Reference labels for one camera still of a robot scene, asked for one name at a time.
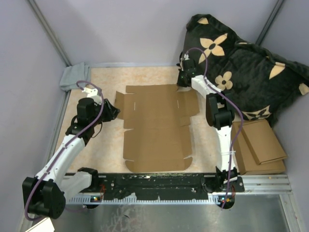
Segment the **brown cardboard box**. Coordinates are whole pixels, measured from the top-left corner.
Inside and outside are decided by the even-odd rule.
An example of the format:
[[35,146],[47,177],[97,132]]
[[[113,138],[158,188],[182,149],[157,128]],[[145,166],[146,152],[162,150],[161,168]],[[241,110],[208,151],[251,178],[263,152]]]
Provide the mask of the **brown cardboard box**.
[[190,124],[197,93],[176,85],[127,86],[114,106],[124,122],[123,158],[134,173],[184,171],[193,161]]

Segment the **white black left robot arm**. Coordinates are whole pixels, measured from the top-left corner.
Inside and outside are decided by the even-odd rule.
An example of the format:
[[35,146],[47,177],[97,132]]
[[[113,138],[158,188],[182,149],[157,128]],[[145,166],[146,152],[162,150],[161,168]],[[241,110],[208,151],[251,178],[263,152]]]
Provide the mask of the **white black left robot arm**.
[[82,167],[70,179],[63,178],[90,139],[96,137],[95,127],[116,119],[119,113],[120,109],[108,99],[101,103],[89,97],[78,101],[77,114],[72,118],[61,146],[34,177],[26,177],[22,183],[27,220],[57,219],[67,200],[83,190],[94,192],[99,189],[98,171],[92,168]]

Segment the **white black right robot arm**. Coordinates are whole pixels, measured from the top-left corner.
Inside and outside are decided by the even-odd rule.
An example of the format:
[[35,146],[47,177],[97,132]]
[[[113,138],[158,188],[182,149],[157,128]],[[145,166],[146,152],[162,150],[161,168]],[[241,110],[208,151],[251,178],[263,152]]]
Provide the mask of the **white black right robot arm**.
[[213,181],[206,182],[208,192],[227,191],[232,182],[238,178],[231,147],[232,122],[235,118],[234,108],[226,99],[228,95],[210,83],[202,74],[197,73],[197,66],[192,59],[180,59],[177,86],[191,87],[206,100],[206,121],[215,129],[219,141],[216,174]]

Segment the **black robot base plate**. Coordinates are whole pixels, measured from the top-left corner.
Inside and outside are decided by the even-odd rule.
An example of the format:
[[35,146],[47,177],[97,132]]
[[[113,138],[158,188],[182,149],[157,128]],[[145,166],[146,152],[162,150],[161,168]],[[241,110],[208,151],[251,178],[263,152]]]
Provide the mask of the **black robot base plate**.
[[206,200],[209,194],[221,192],[228,194],[230,203],[220,197],[219,204],[226,203],[224,208],[234,204],[237,192],[244,192],[243,180],[238,176],[236,181],[227,184],[226,189],[208,192],[206,182],[213,181],[215,174],[203,173],[157,173],[157,174],[100,174],[94,186],[82,193],[98,193],[99,200],[123,199],[135,194],[138,200]]

